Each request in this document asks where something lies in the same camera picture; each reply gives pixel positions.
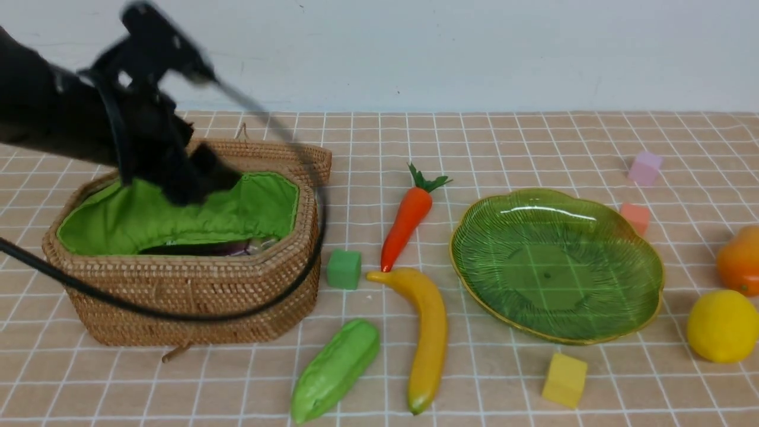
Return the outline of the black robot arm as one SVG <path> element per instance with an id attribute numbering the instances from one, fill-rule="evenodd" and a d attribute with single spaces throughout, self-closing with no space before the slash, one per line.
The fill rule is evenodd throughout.
<path id="1" fill-rule="evenodd" d="M 117 168 L 123 186 L 147 181 L 178 206 L 232 189 L 241 173 L 207 144 L 187 152 L 193 127 L 159 87 L 168 71 L 212 82 L 212 65 L 154 3 L 129 2 L 121 19 L 127 36 L 78 71 L 2 32 L 2 142 Z"/>

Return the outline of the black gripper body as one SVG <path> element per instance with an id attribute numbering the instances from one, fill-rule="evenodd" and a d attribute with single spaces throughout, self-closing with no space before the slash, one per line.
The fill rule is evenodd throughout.
<path id="1" fill-rule="evenodd" d="M 135 179 L 159 187 L 174 205 L 200 205 L 229 191 L 241 173 L 207 144 L 187 147 L 193 129 L 160 90 L 169 71 L 200 84 L 216 81 L 200 49 L 150 1 L 126 3 L 127 36 L 78 71 L 97 90 L 111 127 L 122 186 Z"/>

